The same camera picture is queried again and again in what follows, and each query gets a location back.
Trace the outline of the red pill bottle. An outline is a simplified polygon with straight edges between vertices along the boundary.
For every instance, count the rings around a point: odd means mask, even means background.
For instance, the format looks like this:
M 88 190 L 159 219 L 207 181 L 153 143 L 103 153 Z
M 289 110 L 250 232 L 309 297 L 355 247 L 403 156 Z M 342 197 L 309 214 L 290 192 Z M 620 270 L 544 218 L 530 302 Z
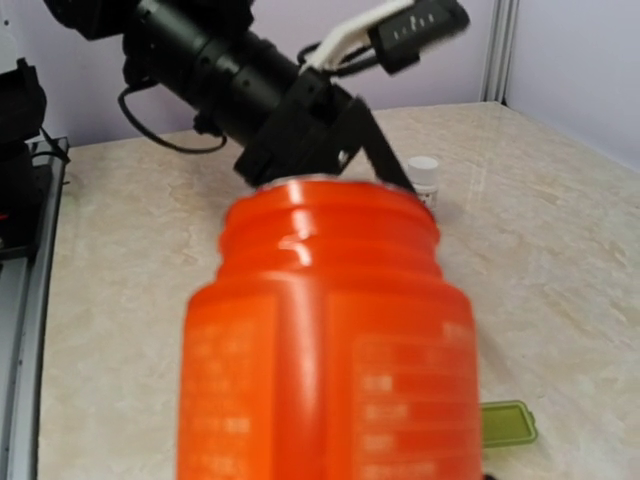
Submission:
M 185 319 L 180 479 L 479 479 L 475 323 L 416 196 L 287 180 L 237 200 Z

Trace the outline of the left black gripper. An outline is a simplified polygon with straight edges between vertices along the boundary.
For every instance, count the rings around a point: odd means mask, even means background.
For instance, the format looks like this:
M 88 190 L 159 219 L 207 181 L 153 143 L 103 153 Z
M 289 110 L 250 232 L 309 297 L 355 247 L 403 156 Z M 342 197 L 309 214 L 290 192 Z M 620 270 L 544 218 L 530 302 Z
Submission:
M 254 188 L 281 178 L 338 176 L 361 148 L 378 180 L 416 195 L 367 104 L 308 69 L 244 147 L 234 170 Z

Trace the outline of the front aluminium rail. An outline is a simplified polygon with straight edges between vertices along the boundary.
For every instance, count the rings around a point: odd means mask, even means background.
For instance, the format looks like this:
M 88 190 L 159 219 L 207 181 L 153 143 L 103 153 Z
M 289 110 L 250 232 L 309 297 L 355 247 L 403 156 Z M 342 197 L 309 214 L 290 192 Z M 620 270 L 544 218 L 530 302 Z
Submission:
M 44 204 L 35 255 L 1 262 L 1 477 L 38 477 L 38 435 L 44 339 L 50 279 L 65 162 L 45 154 L 44 141 L 31 147 L 34 165 L 52 180 Z

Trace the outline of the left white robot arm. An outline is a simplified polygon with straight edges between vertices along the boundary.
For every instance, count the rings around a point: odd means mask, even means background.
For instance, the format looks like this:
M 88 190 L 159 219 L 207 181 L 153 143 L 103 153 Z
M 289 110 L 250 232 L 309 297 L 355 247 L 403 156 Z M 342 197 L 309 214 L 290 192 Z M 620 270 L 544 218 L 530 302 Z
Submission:
M 89 41 L 123 41 L 125 93 L 163 86 L 195 110 L 198 133 L 243 149 L 250 186 L 337 176 L 364 152 L 376 177 L 410 182 L 366 103 L 251 31 L 248 1 L 50 1 L 54 19 Z

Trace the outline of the small white pill bottle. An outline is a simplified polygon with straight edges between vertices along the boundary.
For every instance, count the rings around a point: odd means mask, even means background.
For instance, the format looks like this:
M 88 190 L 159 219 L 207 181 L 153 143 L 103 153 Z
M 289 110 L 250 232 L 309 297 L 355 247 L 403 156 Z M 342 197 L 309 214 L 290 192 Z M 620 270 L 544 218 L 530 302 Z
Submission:
M 407 161 L 406 174 L 420 200 L 433 210 L 439 193 L 439 162 L 428 156 L 412 157 Z

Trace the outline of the green weekly pill organizer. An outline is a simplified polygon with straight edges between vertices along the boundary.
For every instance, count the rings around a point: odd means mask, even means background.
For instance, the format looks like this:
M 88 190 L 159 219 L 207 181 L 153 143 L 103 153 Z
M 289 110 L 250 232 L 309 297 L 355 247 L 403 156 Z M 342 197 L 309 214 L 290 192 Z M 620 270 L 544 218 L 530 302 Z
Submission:
M 529 445 L 538 438 L 535 417 L 522 401 L 483 403 L 481 416 L 484 449 Z

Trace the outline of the left aluminium frame post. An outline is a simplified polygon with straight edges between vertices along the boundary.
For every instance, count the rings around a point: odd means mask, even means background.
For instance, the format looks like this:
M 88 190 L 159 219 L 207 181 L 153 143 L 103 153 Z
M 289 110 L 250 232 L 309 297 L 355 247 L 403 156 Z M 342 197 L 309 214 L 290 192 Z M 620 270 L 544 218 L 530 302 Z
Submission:
M 506 104 L 519 0 L 496 0 L 485 70 L 480 91 L 483 102 Z

